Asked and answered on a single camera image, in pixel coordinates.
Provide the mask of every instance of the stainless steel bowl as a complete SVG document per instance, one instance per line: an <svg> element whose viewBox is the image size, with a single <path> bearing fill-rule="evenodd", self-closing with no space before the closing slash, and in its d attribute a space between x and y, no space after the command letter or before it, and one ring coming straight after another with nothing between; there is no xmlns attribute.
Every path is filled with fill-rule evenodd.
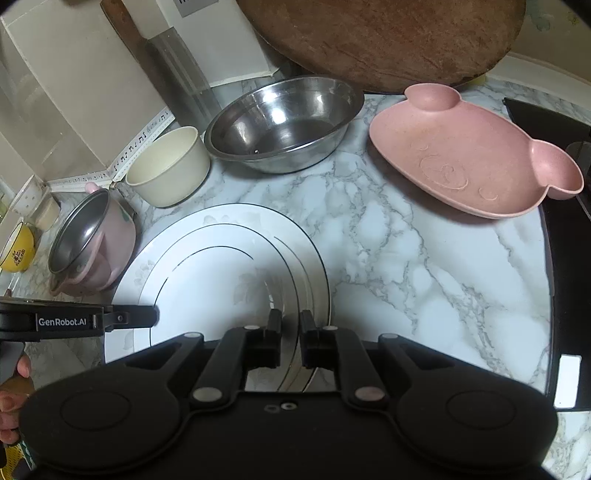
<svg viewBox="0 0 591 480"><path fill-rule="evenodd" d="M266 173L311 167L340 143L363 92L324 76L296 77L243 95L205 133L211 156Z"/></svg>

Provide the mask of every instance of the white sticker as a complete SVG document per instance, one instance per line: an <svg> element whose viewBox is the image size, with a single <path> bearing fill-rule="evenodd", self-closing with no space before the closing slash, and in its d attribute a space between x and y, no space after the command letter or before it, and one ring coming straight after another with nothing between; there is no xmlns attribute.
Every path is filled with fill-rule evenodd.
<svg viewBox="0 0 591 480"><path fill-rule="evenodd" d="M573 408L579 391L580 355L560 355L556 382L555 408Z"/></svg>

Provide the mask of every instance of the black stove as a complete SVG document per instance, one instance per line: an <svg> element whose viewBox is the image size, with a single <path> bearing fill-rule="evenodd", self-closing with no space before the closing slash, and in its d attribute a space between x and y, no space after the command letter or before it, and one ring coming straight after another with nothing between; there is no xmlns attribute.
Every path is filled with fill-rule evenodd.
<svg viewBox="0 0 591 480"><path fill-rule="evenodd" d="M552 294L546 394L557 410L591 410L591 127L529 103L503 102L515 124L567 151L585 177L585 188L576 198L546 198L541 211Z"/></svg>

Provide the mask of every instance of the wooden cutting board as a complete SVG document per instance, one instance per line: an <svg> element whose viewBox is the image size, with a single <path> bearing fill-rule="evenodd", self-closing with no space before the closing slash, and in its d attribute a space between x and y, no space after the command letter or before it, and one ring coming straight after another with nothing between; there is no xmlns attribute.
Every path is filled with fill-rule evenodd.
<svg viewBox="0 0 591 480"><path fill-rule="evenodd" d="M509 51L525 15L525 0L237 2L289 59L384 93L478 77Z"/></svg>

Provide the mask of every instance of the finger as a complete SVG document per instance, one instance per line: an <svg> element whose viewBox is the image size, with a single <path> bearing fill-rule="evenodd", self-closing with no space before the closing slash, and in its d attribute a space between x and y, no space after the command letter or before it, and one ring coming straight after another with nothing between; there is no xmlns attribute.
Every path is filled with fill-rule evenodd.
<svg viewBox="0 0 591 480"><path fill-rule="evenodd" d="M31 360L26 355L23 355L17 363L17 372L20 376L29 378L31 376Z"/></svg>
<svg viewBox="0 0 591 480"><path fill-rule="evenodd" d="M0 442L12 445L18 442L18 432L14 430L0 430Z"/></svg>
<svg viewBox="0 0 591 480"><path fill-rule="evenodd" d="M0 430L12 430L18 428L18 412L0 413Z"/></svg>
<svg viewBox="0 0 591 480"><path fill-rule="evenodd" d="M0 411L11 412L18 410L28 397L23 394L10 393L0 390Z"/></svg>

